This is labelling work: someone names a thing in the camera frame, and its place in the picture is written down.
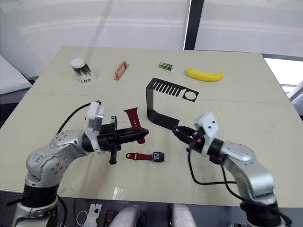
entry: red watch strap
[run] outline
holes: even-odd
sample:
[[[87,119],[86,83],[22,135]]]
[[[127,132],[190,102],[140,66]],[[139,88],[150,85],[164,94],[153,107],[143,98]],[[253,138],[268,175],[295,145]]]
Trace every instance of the red watch strap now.
[[[152,155],[143,155],[139,153],[127,153],[125,157],[132,160],[152,161]]]
[[[124,112],[127,113],[128,119],[131,122],[132,129],[134,129],[134,130],[140,130],[140,129],[142,129],[141,125],[140,125],[137,109],[138,108],[135,107],[135,108],[132,108],[132,109],[124,110]],[[139,139],[137,141],[138,141],[139,144],[145,143],[145,139],[144,138]]]

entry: cable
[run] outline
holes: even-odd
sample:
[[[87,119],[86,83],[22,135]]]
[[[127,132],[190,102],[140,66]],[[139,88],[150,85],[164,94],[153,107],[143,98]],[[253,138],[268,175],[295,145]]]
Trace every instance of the cable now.
[[[96,212],[96,204],[97,204],[97,201],[98,201],[98,200],[95,201],[95,209],[94,209],[95,212]]]
[[[81,211],[77,214],[77,217],[76,217],[76,222],[77,222],[77,224],[78,224],[79,226],[84,226],[84,224],[85,224],[85,222],[84,222],[83,224],[80,224],[80,223],[78,222],[78,216],[79,216],[79,214],[81,214],[82,212],[84,212],[84,213],[86,214],[86,219],[87,219],[87,217],[89,216],[85,210],[81,210]]]
[[[285,214],[283,214],[279,208],[273,208],[269,205],[266,205],[266,204],[263,204],[261,202],[256,202],[254,200],[251,200],[251,199],[246,199],[246,198],[243,198],[239,195],[237,195],[236,193],[234,193],[230,187],[228,186],[228,181],[226,180],[226,174],[225,174],[225,170],[224,170],[224,167],[222,164],[220,164],[221,166],[221,169],[222,169],[222,173],[223,173],[223,178],[224,178],[224,183],[225,183],[225,186],[226,186],[226,189],[228,190],[228,192],[230,194],[232,194],[234,197],[238,198],[239,200],[242,200],[243,202],[245,203],[248,203],[248,204],[252,204],[252,205],[255,205],[255,206],[260,206],[260,207],[265,207],[265,208],[269,208],[271,209],[273,212],[277,213],[280,215],[280,217],[284,220],[284,222],[286,223],[286,226],[288,227],[291,227],[291,224],[292,224],[292,220]]]
[[[206,182],[206,183],[197,181],[197,179],[195,178],[194,172],[193,172],[193,168],[191,166],[190,154],[191,154],[191,149],[188,151],[187,160],[188,160],[188,165],[189,165],[189,170],[190,170],[191,177],[193,178],[195,183],[197,183],[199,185],[225,184],[225,181]],[[236,183],[236,182],[235,181],[227,181],[227,183]]]
[[[59,195],[57,195],[59,202],[62,204],[63,208],[64,208],[64,218],[63,218],[63,222],[61,224],[62,227],[65,226],[66,223],[66,219],[67,219],[67,207],[65,202],[61,199],[61,197]]]
[[[77,226],[76,223],[76,209],[75,209],[75,198],[72,199],[72,212],[73,212],[73,217],[74,217],[74,227]]]
[[[62,131],[62,129],[63,129],[63,127],[66,125],[66,123],[75,115],[75,113],[77,113],[79,110],[81,110],[81,109],[83,109],[84,107],[87,107],[87,106],[89,106],[90,105],[90,103],[86,103],[85,105],[82,105],[82,106],[80,106],[78,109],[76,109],[74,112],[72,112],[69,116],[68,116],[68,118],[63,122],[63,124],[61,125],[61,127],[59,128],[59,130],[57,131],[57,134],[59,134],[61,131]]]

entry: table surface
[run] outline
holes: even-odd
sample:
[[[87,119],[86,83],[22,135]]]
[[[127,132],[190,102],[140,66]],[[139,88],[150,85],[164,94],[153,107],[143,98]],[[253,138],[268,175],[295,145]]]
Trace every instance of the table surface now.
[[[97,79],[82,85],[70,61],[88,53],[88,65]],[[127,61],[130,67],[116,81],[114,71],[121,61]],[[160,61],[173,64],[174,70],[159,69]],[[202,82],[186,76],[183,71],[188,68],[223,70],[224,78]],[[141,125],[150,133],[142,145],[122,145],[116,165],[108,163],[109,154],[91,154],[73,161],[59,186],[60,195],[238,206],[239,200],[224,185],[195,184],[187,164],[186,145],[172,132],[147,119],[145,87],[153,77],[199,92],[195,102],[182,99],[182,95],[172,97],[154,92],[154,107],[159,113],[193,128],[201,113],[212,111],[220,126],[220,139],[249,146],[270,170],[279,205],[303,207],[303,123],[262,55],[242,52],[63,47],[0,130],[0,190],[23,191],[27,156],[48,143],[73,110],[101,100],[105,107],[104,123],[116,115],[118,128],[130,127],[123,110],[138,107]],[[85,129],[86,114],[87,109],[79,111],[64,129]],[[154,151],[165,153],[164,163],[125,158],[128,152]],[[198,180],[223,179],[220,167],[208,158],[194,152],[192,162]]]

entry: yellow banana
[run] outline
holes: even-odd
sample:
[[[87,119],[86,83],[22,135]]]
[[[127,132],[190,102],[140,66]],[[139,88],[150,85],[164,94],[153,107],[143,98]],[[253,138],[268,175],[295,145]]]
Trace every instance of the yellow banana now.
[[[210,72],[201,72],[198,70],[193,70],[193,69],[187,69],[184,71],[186,75],[189,77],[198,79],[198,80],[203,80],[203,81],[218,81],[223,78],[223,71],[217,72],[217,73],[210,73]]]

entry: white cup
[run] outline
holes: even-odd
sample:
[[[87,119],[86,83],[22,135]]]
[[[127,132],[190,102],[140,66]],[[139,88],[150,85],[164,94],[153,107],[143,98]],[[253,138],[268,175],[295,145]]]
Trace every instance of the white cup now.
[[[71,67],[74,70],[78,81],[81,84],[91,84],[96,80],[95,75],[91,72],[84,59],[75,58],[71,61]]]

